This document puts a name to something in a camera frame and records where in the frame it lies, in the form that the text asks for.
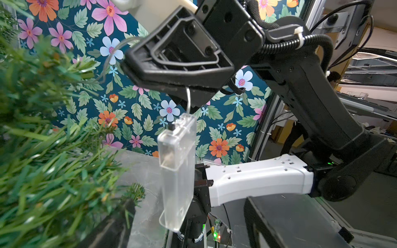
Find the clear battery box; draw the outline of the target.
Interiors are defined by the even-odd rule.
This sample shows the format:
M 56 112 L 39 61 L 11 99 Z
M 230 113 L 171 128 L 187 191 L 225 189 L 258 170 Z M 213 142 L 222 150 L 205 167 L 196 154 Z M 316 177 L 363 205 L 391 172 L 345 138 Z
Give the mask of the clear battery box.
M 184 113 L 157 139 L 162 183 L 160 224 L 178 232 L 193 199 L 197 118 Z

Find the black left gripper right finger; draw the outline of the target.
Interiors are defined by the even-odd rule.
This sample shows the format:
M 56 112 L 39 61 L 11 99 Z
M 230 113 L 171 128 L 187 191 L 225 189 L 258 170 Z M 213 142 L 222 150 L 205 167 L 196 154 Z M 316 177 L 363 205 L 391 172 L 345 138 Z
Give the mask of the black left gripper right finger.
M 248 197 L 244 217 L 251 248 L 348 248 L 337 221 L 303 195 Z

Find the dark green tree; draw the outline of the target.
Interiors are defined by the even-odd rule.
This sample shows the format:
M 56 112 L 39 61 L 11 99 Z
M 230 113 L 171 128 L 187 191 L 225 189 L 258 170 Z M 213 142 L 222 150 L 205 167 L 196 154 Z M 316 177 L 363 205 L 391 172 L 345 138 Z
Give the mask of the dark green tree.
M 144 198 L 139 184 L 120 186 L 126 171 L 106 145 L 115 121 L 99 124 L 78 112 L 98 85 L 97 63 L 34 40 L 17 45 L 27 23 L 1 1 L 1 247 L 77 248 L 121 203 Z

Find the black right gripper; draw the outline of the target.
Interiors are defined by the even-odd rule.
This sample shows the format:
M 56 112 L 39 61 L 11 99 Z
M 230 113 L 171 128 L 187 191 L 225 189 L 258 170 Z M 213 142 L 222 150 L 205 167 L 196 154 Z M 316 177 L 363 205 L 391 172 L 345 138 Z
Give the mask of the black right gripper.
M 262 28 L 239 1 L 198 1 L 196 16 L 179 6 L 121 63 L 138 87 L 166 93 L 179 104 L 205 105 L 264 44 Z

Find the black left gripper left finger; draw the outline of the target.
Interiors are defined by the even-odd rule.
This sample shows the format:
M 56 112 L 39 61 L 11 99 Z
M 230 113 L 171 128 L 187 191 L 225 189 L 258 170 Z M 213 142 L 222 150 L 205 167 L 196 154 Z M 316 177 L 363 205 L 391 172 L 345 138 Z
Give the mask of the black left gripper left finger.
M 135 215 L 135 203 L 125 201 L 97 225 L 78 248 L 126 248 Z

